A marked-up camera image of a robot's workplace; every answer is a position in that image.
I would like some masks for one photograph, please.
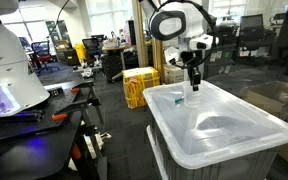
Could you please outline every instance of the white robot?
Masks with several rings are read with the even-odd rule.
[[[0,15],[18,9],[18,0],[0,0]],[[49,93],[35,75],[21,43],[0,21],[0,117],[45,101]]]
[[[210,15],[201,6],[201,0],[139,0],[145,15],[149,18],[149,29],[153,37],[161,41],[167,41],[178,37],[179,49],[170,47],[164,51],[167,64],[176,65],[183,52],[197,50],[210,50],[204,57],[193,57],[184,60],[193,91],[198,91],[201,81],[201,73],[198,66],[202,66],[204,60],[209,57],[218,38],[204,34],[203,17],[211,26],[213,24]]]

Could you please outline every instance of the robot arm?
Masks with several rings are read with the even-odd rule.
[[[218,43],[215,35],[204,34],[203,17],[212,30],[213,23],[210,15],[199,5],[201,0],[162,0],[162,4],[156,0],[139,0],[139,2],[149,17],[149,30],[153,37],[161,41],[178,38],[179,49],[170,47],[164,51],[167,64],[177,66],[176,62],[182,52],[210,50],[203,59],[194,57],[184,62],[184,66],[181,67],[188,70],[193,90],[197,91],[201,81],[198,66],[210,56]]]

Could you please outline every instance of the black cable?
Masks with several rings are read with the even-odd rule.
[[[194,67],[194,66],[199,66],[202,63],[204,63],[204,61],[210,57],[210,55],[212,54],[215,46],[216,46],[216,35],[215,35],[215,31],[214,31],[214,25],[212,23],[212,18],[210,17],[210,15],[208,14],[207,11],[205,11],[205,9],[203,8],[203,6],[193,2],[193,1],[186,1],[186,0],[168,0],[166,2],[164,2],[163,4],[161,4],[161,6],[154,10],[154,13],[151,15],[149,22],[151,22],[152,17],[154,16],[155,13],[159,12],[164,6],[166,6],[167,4],[173,3],[173,2],[178,2],[178,3],[189,3],[192,4],[195,8],[197,8],[199,10],[199,12],[203,15],[204,19],[207,21],[207,23],[209,24],[211,31],[212,31],[212,35],[213,35],[213,40],[212,40],[212,44],[211,44],[211,48],[209,50],[209,53],[207,55],[205,55],[205,57],[203,59],[201,59],[200,61],[197,61],[195,64],[193,65],[188,65],[190,62],[194,61],[197,59],[197,57],[190,59],[188,62],[186,62],[181,68],[182,69],[186,69],[188,67]]]
[[[55,28],[57,27],[58,22],[59,22],[59,19],[60,19],[60,16],[61,16],[61,13],[62,13],[63,9],[65,8],[65,6],[67,5],[67,3],[68,3],[69,1],[70,1],[70,0],[67,0],[67,1],[65,2],[65,4],[62,6],[60,12],[59,12],[58,15],[57,15],[56,24],[55,24],[55,26],[53,27],[53,29],[50,31],[50,33],[49,33],[49,35],[46,37],[46,39],[48,39],[48,38],[50,37],[50,35],[53,33],[53,31],[54,31]],[[35,47],[35,49],[37,50],[37,49],[40,47],[41,44],[42,44],[42,42],[39,42],[39,44],[37,45],[37,47]]]

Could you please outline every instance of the yellow crate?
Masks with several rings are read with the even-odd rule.
[[[84,44],[83,43],[76,44],[75,50],[76,50],[78,60],[80,61],[80,64],[82,64],[83,59],[87,59],[87,56],[86,56],[87,53],[86,53],[86,48],[85,48]]]
[[[127,105],[134,109],[147,104],[143,90],[160,85],[160,75],[152,67],[130,69],[123,71],[123,82]]]

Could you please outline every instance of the bin lid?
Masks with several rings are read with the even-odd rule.
[[[174,160],[198,169],[288,143],[288,123],[202,81],[197,108],[182,101],[183,83],[144,90]]]

